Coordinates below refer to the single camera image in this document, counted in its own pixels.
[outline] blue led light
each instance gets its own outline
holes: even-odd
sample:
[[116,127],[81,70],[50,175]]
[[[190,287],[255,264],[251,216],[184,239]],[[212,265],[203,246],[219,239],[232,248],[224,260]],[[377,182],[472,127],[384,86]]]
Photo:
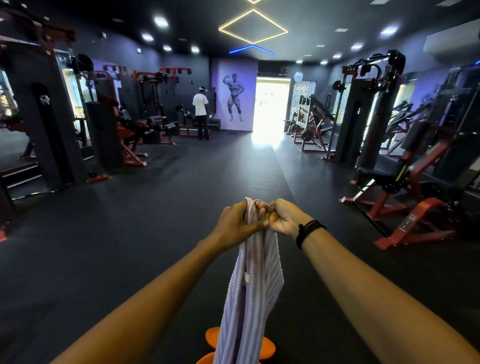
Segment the blue led light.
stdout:
[[268,54],[270,54],[271,56],[274,56],[274,55],[275,55],[275,53],[270,52],[269,50],[266,50],[266,49],[264,49],[264,48],[262,48],[262,47],[259,47],[259,46],[254,45],[254,44],[251,44],[251,45],[246,46],[246,47],[242,47],[242,48],[237,48],[237,49],[231,50],[231,51],[230,51],[230,54],[238,53],[238,52],[241,52],[241,51],[243,51],[243,50],[250,49],[250,48],[255,48],[255,49],[261,50],[262,52],[268,53]]

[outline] black pants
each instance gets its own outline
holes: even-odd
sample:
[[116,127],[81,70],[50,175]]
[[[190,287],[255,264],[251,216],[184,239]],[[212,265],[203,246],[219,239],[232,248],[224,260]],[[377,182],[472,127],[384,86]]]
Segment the black pants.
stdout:
[[198,139],[210,139],[208,136],[208,115],[197,115]]

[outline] towel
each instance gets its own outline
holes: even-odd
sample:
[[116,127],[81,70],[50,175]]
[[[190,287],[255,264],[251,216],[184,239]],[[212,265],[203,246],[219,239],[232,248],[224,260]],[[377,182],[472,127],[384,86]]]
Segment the towel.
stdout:
[[[245,224],[259,220],[255,201],[248,203]],[[253,234],[240,245],[228,285],[214,364],[257,364],[268,314],[283,286],[276,234]]]

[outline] led light strip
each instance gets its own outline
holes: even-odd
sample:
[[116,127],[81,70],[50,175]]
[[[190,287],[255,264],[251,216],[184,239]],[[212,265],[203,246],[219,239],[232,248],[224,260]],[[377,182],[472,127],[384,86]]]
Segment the led light strip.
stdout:
[[[252,42],[252,41],[250,41],[250,40],[247,40],[247,39],[245,39],[245,38],[242,38],[242,37],[240,37],[240,36],[238,36],[238,35],[236,35],[236,34],[233,34],[233,33],[229,32],[229,31],[225,30],[225,28],[226,28],[227,26],[232,25],[232,24],[235,23],[236,21],[238,21],[238,20],[240,20],[241,18],[247,16],[248,14],[251,14],[252,12],[260,15],[262,18],[264,18],[265,20],[269,21],[270,23],[272,23],[273,25],[275,25],[276,27],[278,27],[279,29],[281,29],[281,30],[283,31],[283,33],[277,34],[277,35],[275,35],[275,36],[269,36],[269,37],[267,37],[267,38],[260,39],[260,40],[257,40],[257,41],[255,41],[255,42]],[[268,17],[266,17],[265,15],[263,15],[261,12],[257,11],[256,9],[252,9],[252,10],[250,10],[250,11],[248,11],[248,12],[246,12],[246,13],[238,16],[238,17],[236,17],[236,18],[233,19],[233,20],[230,20],[228,23],[225,23],[225,24],[223,24],[222,26],[220,26],[220,27],[218,28],[218,30],[219,30],[220,32],[222,32],[222,33],[228,34],[229,36],[232,36],[232,37],[234,37],[234,38],[240,39],[240,40],[242,40],[242,41],[244,41],[244,42],[247,42],[247,43],[250,43],[250,44],[258,44],[258,43],[261,43],[261,42],[265,42],[266,40],[270,40],[270,39],[273,39],[273,38],[276,38],[276,37],[278,37],[278,36],[282,36],[282,35],[288,33],[288,30],[286,30],[285,28],[279,26],[279,25],[278,25],[277,23],[275,23],[272,19],[269,19]]]
[[254,45],[254,44],[250,44],[249,46],[246,46],[246,47],[242,47],[242,48],[237,48],[237,49],[231,50],[231,51],[230,51],[230,54],[238,53],[238,52],[241,52],[241,51],[243,51],[243,50],[250,49],[250,48],[255,48],[255,49],[261,50],[262,52],[268,53],[268,54],[270,54],[270,55],[272,55],[272,56],[275,55],[274,52],[270,52],[269,50],[266,50],[266,49],[264,49],[264,48],[262,48],[262,47],[259,47],[259,46]]

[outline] black ceiling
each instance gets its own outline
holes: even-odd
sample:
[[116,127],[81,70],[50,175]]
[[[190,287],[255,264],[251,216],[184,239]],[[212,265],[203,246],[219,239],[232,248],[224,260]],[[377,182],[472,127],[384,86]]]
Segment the black ceiling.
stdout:
[[[379,35],[393,24],[399,29],[392,37],[400,37],[449,19],[461,24],[480,17],[479,0],[462,0],[450,7],[436,7],[441,1],[390,0],[385,5],[370,5],[372,0],[261,0],[253,5],[248,0],[82,0],[79,6],[74,1],[48,0],[58,6],[71,6],[72,12],[142,42],[141,33],[150,33],[155,38],[152,44],[160,50],[163,44],[168,44],[176,53],[189,53],[190,46],[197,45],[201,54],[212,57],[225,57],[230,50],[248,45],[219,32],[218,28],[256,9],[287,29],[288,34],[258,44],[275,56],[256,49],[238,55],[289,61],[332,60],[337,52],[349,58],[353,54],[350,47],[355,43],[364,43],[365,49],[387,43],[388,40]],[[165,17],[169,28],[158,29],[154,16]],[[112,18],[122,19],[124,23],[115,23]],[[348,31],[335,32],[338,28]],[[275,26],[254,13],[227,30],[255,40],[277,31]]]

